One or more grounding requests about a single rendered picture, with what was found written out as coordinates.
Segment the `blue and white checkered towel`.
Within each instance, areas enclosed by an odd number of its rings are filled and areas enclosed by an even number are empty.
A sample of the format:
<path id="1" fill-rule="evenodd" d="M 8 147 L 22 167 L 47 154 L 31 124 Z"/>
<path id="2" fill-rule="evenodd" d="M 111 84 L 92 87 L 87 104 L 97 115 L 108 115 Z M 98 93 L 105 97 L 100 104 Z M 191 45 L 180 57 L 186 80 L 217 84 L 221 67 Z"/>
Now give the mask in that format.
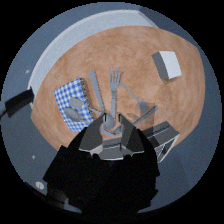
<path id="1" fill-rule="evenodd" d="M 80 132 L 84 127 L 87 127 L 88 124 L 86 124 L 84 122 L 74 122 L 74 121 L 70 120 L 64 113 L 65 107 L 70 107 L 70 108 L 75 109 L 81 116 L 81 119 L 84 119 L 90 123 L 95 121 L 93 112 L 88 109 L 88 107 L 91 108 L 91 106 L 90 106 L 90 103 L 88 100 L 88 96 L 86 93 L 83 78 L 75 79 L 75 80 L 61 86 L 60 88 L 56 89 L 55 91 L 53 91 L 53 93 L 54 93 L 57 105 L 59 107 L 59 110 L 60 110 L 67 126 L 71 130 L 71 132 Z M 83 104 L 81 110 L 68 105 L 70 96 L 84 101 L 84 104 Z"/>

